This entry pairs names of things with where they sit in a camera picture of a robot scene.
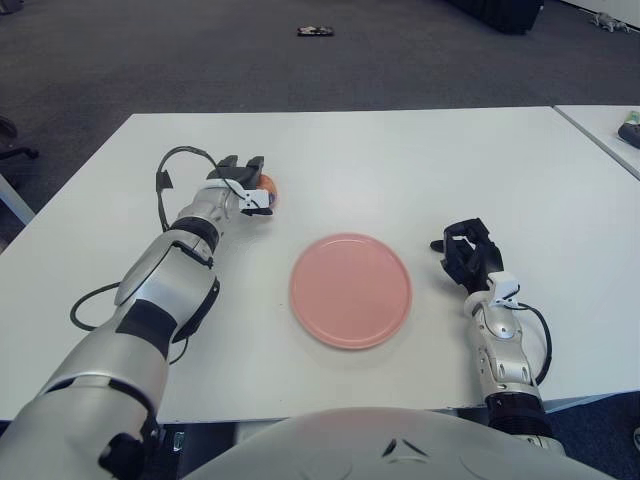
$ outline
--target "black cable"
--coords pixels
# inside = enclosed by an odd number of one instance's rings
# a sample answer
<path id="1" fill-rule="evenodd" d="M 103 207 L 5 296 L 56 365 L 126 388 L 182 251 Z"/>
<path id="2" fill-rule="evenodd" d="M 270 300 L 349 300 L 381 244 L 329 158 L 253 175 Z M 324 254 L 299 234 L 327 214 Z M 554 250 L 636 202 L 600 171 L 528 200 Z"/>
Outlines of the black cable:
<path id="1" fill-rule="evenodd" d="M 78 312 L 78 308 L 80 308 L 80 305 L 82 305 L 84 302 L 86 302 L 90 298 L 95 297 L 99 293 L 106 292 L 107 290 L 111 290 L 112 288 L 117 288 L 119 285 L 120 285 L 120 282 L 110 283 L 109 285 L 96 288 L 92 292 L 89 292 L 86 295 L 83 295 L 82 297 L 80 297 L 78 301 L 73 304 L 73 307 L 71 307 L 71 311 L 69 312 L 71 323 L 73 323 L 76 327 L 81 328 L 82 330 L 86 330 L 87 332 L 91 332 L 95 330 L 96 327 L 87 325 L 86 323 L 83 323 L 80 320 L 78 320 L 78 317 L 76 315 L 76 313 Z"/>
<path id="2" fill-rule="evenodd" d="M 187 353 L 187 348 L 189 347 L 189 337 L 185 337 L 184 339 L 184 347 L 182 347 L 182 352 L 180 352 L 180 355 L 178 355 L 176 358 L 174 358 L 173 360 L 171 360 L 169 362 L 169 365 L 173 365 L 174 363 L 176 363 L 178 360 L 180 360 L 182 357 L 184 357 L 184 354 Z"/>
<path id="3" fill-rule="evenodd" d="M 553 345 L 551 343 L 551 332 L 549 331 L 549 325 L 547 325 L 547 321 L 544 319 L 544 315 L 537 308 L 532 307 L 531 305 L 527 305 L 526 303 L 518 302 L 520 307 L 510 307 L 505 305 L 505 308 L 509 310 L 530 310 L 532 311 L 540 323 L 542 324 L 542 329 L 544 330 L 544 339 L 546 343 L 546 354 L 544 356 L 544 362 L 542 363 L 542 368 L 540 369 L 540 373 L 536 377 L 536 384 L 540 385 L 542 381 L 546 378 L 547 372 L 549 371 L 549 367 L 551 366 L 551 357 L 553 354 Z"/>

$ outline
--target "gray carpet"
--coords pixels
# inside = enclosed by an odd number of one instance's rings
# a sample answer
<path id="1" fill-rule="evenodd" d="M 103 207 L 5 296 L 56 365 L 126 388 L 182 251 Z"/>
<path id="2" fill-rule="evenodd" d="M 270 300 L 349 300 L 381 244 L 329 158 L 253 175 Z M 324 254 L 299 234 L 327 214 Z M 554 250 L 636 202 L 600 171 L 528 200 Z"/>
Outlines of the gray carpet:
<path id="1" fill-rule="evenodd" d="M 587 20 L 552 0 L 506 36 L 444 0 L 26 0 L 0 17 L 0 115 L 42 156 L 0 172 L 37 211 L 134 112 L 640 103 L 640 35 Z M 0 207 L 0 238 L 19 230 Z"/>

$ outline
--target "round plate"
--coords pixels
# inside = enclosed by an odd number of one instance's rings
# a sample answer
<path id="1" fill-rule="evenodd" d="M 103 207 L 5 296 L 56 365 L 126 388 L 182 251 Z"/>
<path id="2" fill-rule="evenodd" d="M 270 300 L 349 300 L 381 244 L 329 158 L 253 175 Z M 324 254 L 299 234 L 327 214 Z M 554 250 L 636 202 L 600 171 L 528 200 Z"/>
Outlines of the round plate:
<path id="1" fill-rule="evenodd" d="M 319 340 L 340 348 L 368 348 L 391 337 L 406 319 L 411 281 L 396 254 L 375 238 L 333 235 L 298 259 L 291 305 Z"/>

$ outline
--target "robotic hand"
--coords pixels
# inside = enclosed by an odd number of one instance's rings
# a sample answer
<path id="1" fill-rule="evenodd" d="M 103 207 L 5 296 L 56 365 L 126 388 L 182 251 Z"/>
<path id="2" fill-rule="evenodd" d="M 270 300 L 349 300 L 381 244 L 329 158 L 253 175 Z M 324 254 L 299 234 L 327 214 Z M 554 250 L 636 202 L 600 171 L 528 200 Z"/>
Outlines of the robotic hand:
<path id="1" fill-rule="evenodd" d="M 191 151 L 178 147 L 173 153 Z M 0 478 L 138 478 L 156 444 L 170 343 L 193 335 L 214 304 L 220 283 L 213 254 L 239 212 L 271 214 L 260 188 L 264 159 L 246 167 L 221 161 L 193 202 L 166 225 L 120 283 L 115 312 L 87 335 L 53 373 L 0 442 Z"/>
<path id="2" fill-rule="evenodd" d="M 538 391 L 551 363 L 547 324 L 536 309 L 518 303 L 518 280 L 504 271 L 489 231 L 479 218 L 455 223 L 444 230 L 444 240 L 431 242 L 431 248 L 444 253 L 442 267 L 469 293 L 464 312 L 473 319 L 469 332 L 489 426 L 564 453 L 553 439 Z M 547 355 L 537 377 L 522 349 L 522 327 L 514 310 L 533 311 L 544 327 Z"/>

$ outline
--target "white table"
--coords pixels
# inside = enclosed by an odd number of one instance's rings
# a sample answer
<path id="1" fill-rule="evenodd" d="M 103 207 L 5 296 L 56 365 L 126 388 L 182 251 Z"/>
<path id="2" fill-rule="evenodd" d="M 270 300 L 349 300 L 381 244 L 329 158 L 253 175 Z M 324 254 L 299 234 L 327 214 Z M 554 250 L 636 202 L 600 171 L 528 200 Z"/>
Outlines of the white table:
<path id="1" fill-rule="evenodd" d="M 356 113 L 133 115 L 0 255 L 0 418 L 31 399 L 84 332 L 83 293 L 122 277 L 159 232 L 154 172 L 171 147 L 264 155 L 280 192 L 272 218 L 239 218 L 216 252 L 220 297 L 171 369 L 159 420 L 268 419 L 356 405 L 481 403 L 465 292 L 428 248 L 482 218 L 552 330 L 545 399 L 637 389 L 640 185 L 551 108 Z M 208 170 L 171 161 L 171 218 Z M 342 231 L 393 248 L 411 314 L 386 343 L 329 348 L 298 324 L 288 282 L 312 241 Z M 80 314 L 107 318 L 111 295 Z M 525 322 L 533 368 L 536 320 Z"/>
<path id="2" fill-rule="evenodd" d="M 640 150 L 618 136 L 629 112 L 640 112 L 640 105 L 557 105 L 555 109 L 640 180 Z"/>

